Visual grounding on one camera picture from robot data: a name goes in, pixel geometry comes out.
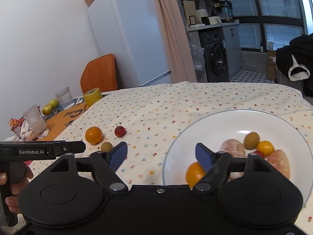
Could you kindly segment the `person's left hand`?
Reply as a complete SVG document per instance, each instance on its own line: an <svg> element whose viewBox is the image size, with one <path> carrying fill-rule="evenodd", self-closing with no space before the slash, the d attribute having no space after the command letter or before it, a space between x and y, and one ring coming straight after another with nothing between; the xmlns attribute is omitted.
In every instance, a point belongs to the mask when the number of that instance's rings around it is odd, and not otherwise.
<svg viewBox="0 0 313 235"><path fill-rule="evenodd" d="M3 197L1 197L1 203L2 205L6 205L10 212L15 213L15 214L21 214L21 210L19 208L19 203L18 203L18 197L20 192L26 187L26 185L29 183L29 179L33 178L33 172L29 167L26 168L24 172L23 178L16 184L11 185L11 193L12 196L9 196L5 198L5 202L3 203Z"/></svg>

